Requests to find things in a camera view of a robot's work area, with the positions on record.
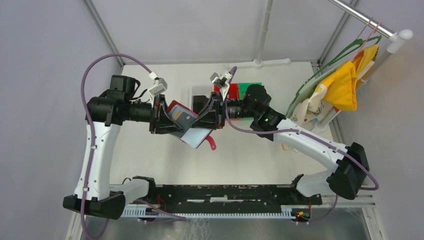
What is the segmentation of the red leather card holder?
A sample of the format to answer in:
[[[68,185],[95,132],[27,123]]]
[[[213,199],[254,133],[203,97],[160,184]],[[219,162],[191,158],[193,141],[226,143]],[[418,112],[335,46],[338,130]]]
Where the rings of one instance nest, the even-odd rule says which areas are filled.
[[[175,110],[183,110],[185,112],[193,112],[191,109],[187,108],[183,104],[179,103],[176,100],[173,100],[171,104],[168,106],[168,114],[173,118]],[[204,141],[207,141],[211,150],[216,150],[217,145],[215,140],[210,136],[212,130],[204,129],[204,128],[190,128],[183,133],[170,133],[175,138],[178,138],[185,144],[191,146],[194,149],[197,149]]]

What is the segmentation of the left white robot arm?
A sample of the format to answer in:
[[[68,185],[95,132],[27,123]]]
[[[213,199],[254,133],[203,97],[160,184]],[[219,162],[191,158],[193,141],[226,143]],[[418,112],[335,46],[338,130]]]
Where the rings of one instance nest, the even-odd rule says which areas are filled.
[[[105,219],[119,219],[127,205],[137,199],[145,204],[157,198],[154,178],[134,176],[122,184],[110,184],[113,152],[124,121],[151,121],[152,106],[136,100],[140,82],[113,75],[109,89],[89,100],[93,124],[87,125],[87,144],[81,174],[74,193],[63,199],[65,209]]]

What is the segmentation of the silver credit card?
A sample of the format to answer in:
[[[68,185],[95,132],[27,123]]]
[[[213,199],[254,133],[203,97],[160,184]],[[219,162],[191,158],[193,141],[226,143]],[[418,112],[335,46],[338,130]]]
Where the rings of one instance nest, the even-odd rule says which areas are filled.
[[[175,110],[172,117],[181,126],[183,132],[186,132],[198,118],[195,113],[183,110]]]

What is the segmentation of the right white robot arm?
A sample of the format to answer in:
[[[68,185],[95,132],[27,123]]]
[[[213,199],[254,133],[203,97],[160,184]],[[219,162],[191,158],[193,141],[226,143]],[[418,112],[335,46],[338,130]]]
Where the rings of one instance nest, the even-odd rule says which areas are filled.
[[[302,204],[318,194],[354,200],[370,172],[363,146],[332,142],[306,130],[271,108],[271,100],[259,84],[250,85],[242,100],[228,100],[216,91],[209,97],[194,95],[192,109],[200,118],[194,126],[215,130],[223,128],[224,121],[252,118],[248,133],[292,147],[326,168],[310,175],[300,174],[292,181],[288,196],[293,203]]]

